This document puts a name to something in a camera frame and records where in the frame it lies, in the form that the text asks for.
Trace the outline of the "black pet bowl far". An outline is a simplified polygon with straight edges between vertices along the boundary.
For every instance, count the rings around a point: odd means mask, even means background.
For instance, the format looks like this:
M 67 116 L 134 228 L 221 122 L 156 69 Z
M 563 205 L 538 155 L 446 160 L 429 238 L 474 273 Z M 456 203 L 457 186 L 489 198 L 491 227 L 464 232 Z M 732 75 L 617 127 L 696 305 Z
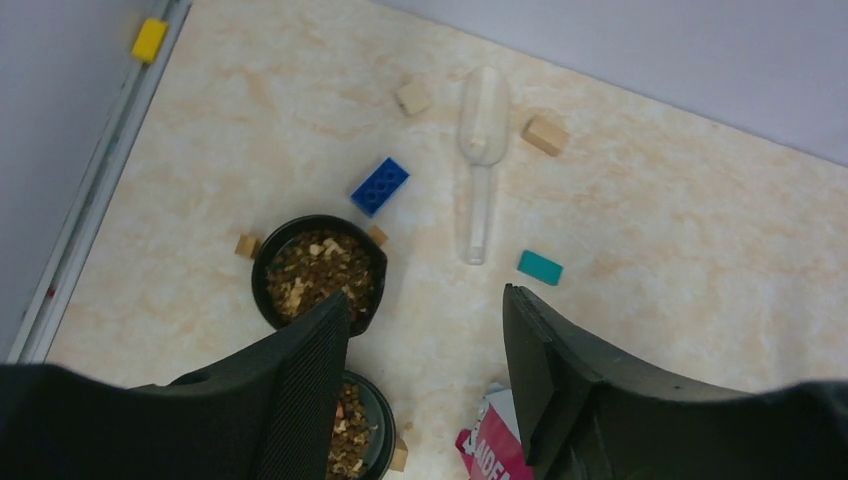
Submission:
M 281 329 L 340 292 L 352 311 L 352 337 L 363 334 L 375 316 L 388 259 L 378 244 L 353 223 L 330 215 L 294 219 L 259 247 L 251 288 L 259 312 Z

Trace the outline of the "black pet bowl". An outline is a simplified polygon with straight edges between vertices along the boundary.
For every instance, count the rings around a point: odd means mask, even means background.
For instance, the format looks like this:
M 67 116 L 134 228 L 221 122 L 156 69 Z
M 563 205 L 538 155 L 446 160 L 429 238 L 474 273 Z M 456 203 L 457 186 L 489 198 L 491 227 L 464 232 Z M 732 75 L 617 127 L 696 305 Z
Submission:
M 388 400 L 368 379 L 351 371 L 342 376 L 325 477 L 379 480 L 390 470 L 398 444 Z
M 378 244 L 353 223 L 330 215 L 294 219 L 259 247 L 251 288 L 259 312 L 281 329 L 340 292 L 352 311 L 352 337 L 363 334 L 375 316 L 388 259 Z

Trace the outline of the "small wooden block near bowl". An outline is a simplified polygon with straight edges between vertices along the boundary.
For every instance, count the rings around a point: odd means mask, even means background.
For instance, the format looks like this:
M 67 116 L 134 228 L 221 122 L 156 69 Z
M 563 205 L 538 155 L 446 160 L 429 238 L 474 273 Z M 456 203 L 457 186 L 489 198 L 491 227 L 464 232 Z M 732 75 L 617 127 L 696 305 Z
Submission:
M 391 472 L 403 473 L 406 467 L 407 458 L 408 447 L 406 445 L 406 442 L 400 436 L 397 436 L 395 440 L 395 447 L 392 454 L 392 459 L 388 469 Z

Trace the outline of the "blue block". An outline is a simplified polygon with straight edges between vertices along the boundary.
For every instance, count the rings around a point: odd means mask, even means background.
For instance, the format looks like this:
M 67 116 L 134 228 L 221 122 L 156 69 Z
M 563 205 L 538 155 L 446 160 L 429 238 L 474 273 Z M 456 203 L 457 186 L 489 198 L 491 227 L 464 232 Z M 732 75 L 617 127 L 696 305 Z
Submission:
M 386 158 L 350 195 L 352 203 L 373 218 L 409 178 L 395 160 Z

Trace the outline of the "yellow block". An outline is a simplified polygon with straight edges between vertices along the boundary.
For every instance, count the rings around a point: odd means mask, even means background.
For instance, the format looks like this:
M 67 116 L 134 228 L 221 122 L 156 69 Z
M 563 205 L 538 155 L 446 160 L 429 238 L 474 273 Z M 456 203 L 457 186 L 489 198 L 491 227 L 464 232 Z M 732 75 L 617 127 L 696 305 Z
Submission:
M 131 53 L 143 64 L 151 64 L 156 60 L 164 41 L 169 24 L 161 19 L 147 18 L 134 41 Z

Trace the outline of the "small wooden block right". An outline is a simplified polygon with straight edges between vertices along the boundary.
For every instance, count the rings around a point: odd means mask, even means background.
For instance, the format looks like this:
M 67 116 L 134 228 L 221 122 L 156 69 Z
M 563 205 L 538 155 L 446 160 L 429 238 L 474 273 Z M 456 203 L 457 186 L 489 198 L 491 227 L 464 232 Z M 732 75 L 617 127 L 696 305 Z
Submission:
M 388 235 L 378 226 L 372 225 L 367 234 L 378 247 L 382 247 L 388 241 Z

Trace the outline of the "teal block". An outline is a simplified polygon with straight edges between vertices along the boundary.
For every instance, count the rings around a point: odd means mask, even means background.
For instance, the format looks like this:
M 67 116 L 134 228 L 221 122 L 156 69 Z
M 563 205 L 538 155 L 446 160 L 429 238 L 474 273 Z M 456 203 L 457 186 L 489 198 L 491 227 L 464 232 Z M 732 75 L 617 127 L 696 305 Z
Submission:
M 517 270 L 550 286 L 557 286 L 563 273 L 563 267 L 560 264 L 531 250 L 524 250 L 521 253 Z

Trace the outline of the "small wooden block left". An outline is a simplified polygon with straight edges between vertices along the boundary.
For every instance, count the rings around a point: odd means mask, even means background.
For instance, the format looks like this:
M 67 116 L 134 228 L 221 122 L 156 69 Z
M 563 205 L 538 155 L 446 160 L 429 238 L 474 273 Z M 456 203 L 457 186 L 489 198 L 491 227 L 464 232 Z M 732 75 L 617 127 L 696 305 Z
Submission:
M 259 237 L 241 234 L 235 248 L 235 254 L 249 260 L 254 260 L 261 244 L 262 240 Z

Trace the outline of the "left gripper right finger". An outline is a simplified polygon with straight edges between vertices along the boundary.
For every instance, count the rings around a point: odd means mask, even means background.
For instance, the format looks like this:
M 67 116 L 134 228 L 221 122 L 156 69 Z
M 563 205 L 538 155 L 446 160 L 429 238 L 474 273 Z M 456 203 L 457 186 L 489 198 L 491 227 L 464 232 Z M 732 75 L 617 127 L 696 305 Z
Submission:
M 503 291 L 509 378 L 539 479 L 843 479 L 847 385 L 745 393 L 650 364 L 523 286 Z

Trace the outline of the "pet food bag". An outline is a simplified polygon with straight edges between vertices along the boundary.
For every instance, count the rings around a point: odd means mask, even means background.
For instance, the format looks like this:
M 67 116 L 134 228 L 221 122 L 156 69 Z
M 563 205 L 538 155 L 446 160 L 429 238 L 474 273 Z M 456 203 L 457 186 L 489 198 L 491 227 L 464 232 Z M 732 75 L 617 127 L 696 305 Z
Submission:
M 488 386 L 478 406 L 476 423 L 459 432 L 455 447 L 471 480 L 533 480 L 525 464 L 512 390 Z

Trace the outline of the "black pet bowl near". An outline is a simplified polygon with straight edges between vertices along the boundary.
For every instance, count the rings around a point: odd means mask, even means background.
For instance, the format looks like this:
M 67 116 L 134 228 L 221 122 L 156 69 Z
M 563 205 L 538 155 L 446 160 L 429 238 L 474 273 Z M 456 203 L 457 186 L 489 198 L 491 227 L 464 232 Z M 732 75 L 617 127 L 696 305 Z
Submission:
M 342 376 L 325 477 L 379 480 L 390 470 L 398 444 L 388 400 L 368 379 L 351 371 Z

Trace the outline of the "clear plastic scoop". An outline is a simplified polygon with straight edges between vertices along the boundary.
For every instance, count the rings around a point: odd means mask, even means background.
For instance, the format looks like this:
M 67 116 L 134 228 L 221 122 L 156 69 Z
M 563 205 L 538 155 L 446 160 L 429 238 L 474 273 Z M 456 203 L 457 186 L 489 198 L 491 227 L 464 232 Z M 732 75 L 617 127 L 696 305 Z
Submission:
M 480 66 L 466 79 L 458 148 L 469 167 L 470 197 L 463 260 L 486 260 L 494 203 L 494 166 L 505 156 L 510 127 L 509 84 L 500 70 Z

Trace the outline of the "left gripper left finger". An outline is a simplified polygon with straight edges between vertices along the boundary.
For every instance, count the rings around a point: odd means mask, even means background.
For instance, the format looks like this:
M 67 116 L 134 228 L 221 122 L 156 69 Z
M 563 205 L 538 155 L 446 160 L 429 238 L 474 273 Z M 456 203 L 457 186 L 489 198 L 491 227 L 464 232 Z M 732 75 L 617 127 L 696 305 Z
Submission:
M 1 369 L 5 479 L 321 479 L 351 311 L 293 324 L 165 386 L 118 388 L 50 364 Z

